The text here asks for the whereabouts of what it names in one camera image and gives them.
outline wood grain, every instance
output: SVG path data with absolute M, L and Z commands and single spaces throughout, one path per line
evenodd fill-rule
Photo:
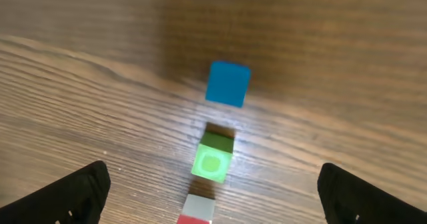
M 96 160 L 102 223 L 325 223 L 333 162 L 427 210 L 427 0 L 0 0 L 0 205 Z M 243 109 L 204 100 L 248 65 Z M 206 123 L 236 130 L 224 185 L 193 181 Z

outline tabletop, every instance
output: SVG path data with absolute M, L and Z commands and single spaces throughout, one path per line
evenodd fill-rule
M 95 160 L 101 223 L 325 223 L 331 162 L 427 210 L 427 0 L 0 0 L 0 206 Z M 205 100 L 212 61 L 252 71 Z M 191 174 L 208 123 L 235 131 L 224 184 Z

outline blue block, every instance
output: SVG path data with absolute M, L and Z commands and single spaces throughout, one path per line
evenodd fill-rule
M 206 100 L 243 107 L 251 70 L 226 61 L 214 61 L 207 82 Z

